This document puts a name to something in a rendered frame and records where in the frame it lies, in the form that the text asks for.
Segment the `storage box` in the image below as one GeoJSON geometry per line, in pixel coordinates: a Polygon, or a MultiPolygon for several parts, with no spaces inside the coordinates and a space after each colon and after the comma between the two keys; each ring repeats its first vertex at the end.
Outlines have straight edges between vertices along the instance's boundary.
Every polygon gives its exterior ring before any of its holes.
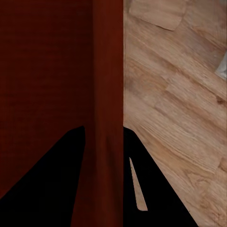
{"type": "Polygon", "coordinates": [[[0,199],[80,126],[70,227],[123,227],[123,0],[0,0],[0,199]]]}

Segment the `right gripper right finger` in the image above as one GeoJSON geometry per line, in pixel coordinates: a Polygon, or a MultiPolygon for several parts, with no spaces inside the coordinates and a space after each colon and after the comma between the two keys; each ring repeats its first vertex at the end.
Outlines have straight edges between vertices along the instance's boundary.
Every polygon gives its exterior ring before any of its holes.
{"type": "Polygon", "coordinates": [[[137,134],[123,128],[123,227],[199,227],[137,134]],[[148,211],[137,208],[130,158],[148,211]]]}

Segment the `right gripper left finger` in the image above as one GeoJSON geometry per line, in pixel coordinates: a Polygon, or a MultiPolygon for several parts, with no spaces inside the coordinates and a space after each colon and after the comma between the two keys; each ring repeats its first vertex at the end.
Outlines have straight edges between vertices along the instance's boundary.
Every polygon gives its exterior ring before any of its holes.
{"type": "Polygon", "coordinates": [[[0,199],[0,227],[70,227],[85,143],[66,132],[0,199]]]}

